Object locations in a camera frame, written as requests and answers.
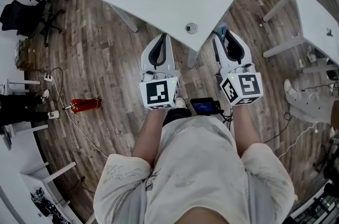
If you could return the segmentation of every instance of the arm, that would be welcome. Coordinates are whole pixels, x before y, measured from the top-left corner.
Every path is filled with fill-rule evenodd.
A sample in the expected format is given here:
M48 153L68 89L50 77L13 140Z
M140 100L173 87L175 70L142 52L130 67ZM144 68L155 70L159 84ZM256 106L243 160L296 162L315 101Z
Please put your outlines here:
M132 156L147 161L151 167L158 153L165 114L164 109L148 113L133 148Z
M261 143L260 137L253 126L251 116L246 105L233 106L233 123L235 143L239 157L250 145Z

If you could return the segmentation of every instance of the leg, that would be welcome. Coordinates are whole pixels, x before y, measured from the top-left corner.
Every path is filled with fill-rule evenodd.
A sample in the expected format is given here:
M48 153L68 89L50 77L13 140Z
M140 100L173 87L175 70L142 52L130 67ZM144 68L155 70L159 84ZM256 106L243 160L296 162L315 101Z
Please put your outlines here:
M163 126L165 126L166 124L168 124L168 123L170 123L174 120L189 118L191 116L192 116L192 113L187 108L171 109L171 110L169 110L169 112L167 113L167 116L165 117Z
M115 10L115 12L122 18L122 20L128 25L128 27L136 33L138 31L137 26L132 22L131 18L127 15L127 13L120 8L117 8L110 4L110 6Z
M286 100L291 104L291 115L309 122L331 123L335 98L321 96L317 92L298 92L292 87L285 92Z
M296 37L290 39L289 41L284 42L280 45L277 45L277 46L273 47L272 49L264 52L263 57L268 58L268 57L274 56L277 53L284 52L284 51L291 49L292 47L295 47L295 46L297 46L301 43L303 43L302 36L297 35Z
M43 182L49 183L49 182L53 181L56 177L59 177L61 174L65 173L66 171L68 171L69 169L74 167L75 165L76 165L75 162L68 164L67 166L63 167L62 169L59 169L57 172L54 172L53 174L51 174L48 177L46 177L45 179L43 179Z
M0 112L0 125L9 125L22 121L39 122L48 120L47 112L30 111L24 107L8 109L2 108Z
M305 69L302 69L302 73L311 74L311 73L317 73L319 71L338 70L338 69L339 69L338 65L331 64L331 65L326 65L326 66L305 68Z
M25 95L0 95L0 102L5 109L15 109L16 107L35 106L42 103L40 95L27 93Z
M311 122L311 123L319 122L317 119L311 117L309 114L307 114L304 111L296 108L293 105L290 107L290 114L292 116L298 118L299 120L304 120L304 121L308 121L308 122Z
M196 52L193 49L190 48L190 52L189 52L189 61L187 62L187 66L191 69L193 68L197 57L198 57L199 51Z
M265 15L263 18L264 22L268 22L280 9L282 9L289 0L280 0L277 4Z

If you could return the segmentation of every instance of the shoe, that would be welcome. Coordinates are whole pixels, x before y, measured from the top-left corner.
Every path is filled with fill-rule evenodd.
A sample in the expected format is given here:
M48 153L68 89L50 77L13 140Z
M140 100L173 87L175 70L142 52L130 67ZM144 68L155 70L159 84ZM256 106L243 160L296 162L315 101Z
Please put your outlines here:
M285 93L288 93L291 88L292 88L291 82L288 79L286 79L284 81L284 91L285 91Z
M292 87L291 82L286 79L284 82L284 91L286 94L293 94L296 93L297 91Z
M50 120L58 119L59 117L60 117L60 112L58 110L53 111L53 112L48 112L48 118Z
M317 57L315 56L314 54L314 51L313 51L313 48L311 45L307 46L306 48L306 55L308 57L308 60L311 62L311 63L314 63L317 61Z
M184 99L182 98L176 98L176 101L175 101L175 108L186 108L186 104L185 104L185 101Z
M49 90L47 89L41 95L42 104L46 103L46 100L48 99L48 97L49 97Z

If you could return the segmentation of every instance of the black device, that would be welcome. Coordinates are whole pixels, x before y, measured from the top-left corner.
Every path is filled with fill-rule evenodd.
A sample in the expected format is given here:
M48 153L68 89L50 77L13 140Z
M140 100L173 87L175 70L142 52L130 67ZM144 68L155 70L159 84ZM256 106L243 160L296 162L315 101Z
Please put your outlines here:
M190 102L197 115L210 116L224 113L224 111L220 109L220 102L214 101L211 97L195 98L191 99Z
M197 115L210 116L220 114L224 118L223 123L226 122L228 130L230 129L231 122L233 120L233 112L231 110L230 115L225 116L224 110L220 108L219 101L214 101L213 98L208 97L208 98L194 98L191 99L190 102Z
M0 22L2 23L2 30L17 30L17 35L24 35L31 38L34 35L38 24L43 23L44 27L40 34L44 35L44 45L48 46L48 33L50 29L57 29L59 33L63 30L52 24L55 18L64 10L59 10L57 14L52 14L52 7L49 8L47 19L43 18L44 9L46 6L45 0L35 0L37 5L27 6L14 0L11 4L6 5L0 16Z

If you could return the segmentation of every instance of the white cable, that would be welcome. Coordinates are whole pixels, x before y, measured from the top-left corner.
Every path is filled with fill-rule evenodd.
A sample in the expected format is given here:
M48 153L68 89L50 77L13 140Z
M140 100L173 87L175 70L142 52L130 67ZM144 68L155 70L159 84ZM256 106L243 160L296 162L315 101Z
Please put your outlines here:
M55 83L55 80L54 80L54 77L51 75L51 77L52 77L52 80L53 80L53 83L54 83L54 85L55 85L55 89L57 90L57 93L58 93L58 96L59 96L59 98L60 98L60 94L59 94L59 91L58 91L58 87L57 87L57 84ZM92 144L92 146L96 149L96 150L98 150L104 157L106 157L106 158L108 158L108 156L106 155L106 154L104 154L101 150L99 150L99 148L91 141L91 139L89 139L88 138L88 136L87 135L85 135L85 133L75 124L75 122L70 118L70 116L69 116L69 114L68 114L68 112L67 112L67 110L65 110L65 112L66 112L66 115L68 116L68 119L71 121L71 123L73 123L73 125L84 135L84 137L85 138L87 138L87 140Z
M278 159L280 159L281 156L285 155L285 154L288 152L288 150L289 150L291 147L293 147L293 146L297 143L299 137L301 137L301 135L302 135L303 133L305 133L305 132L307 132L309 129L313 128L316 124L317 124L317 122L314 123L312 126L308 127L305 131L301 132L300 135L298 135L298 137L297 137L297 139L296 139L296 142L294 142L291 146L289 146L289 147L287 148L287 150L286 150L282 155L280 155L280 156L278 157Z

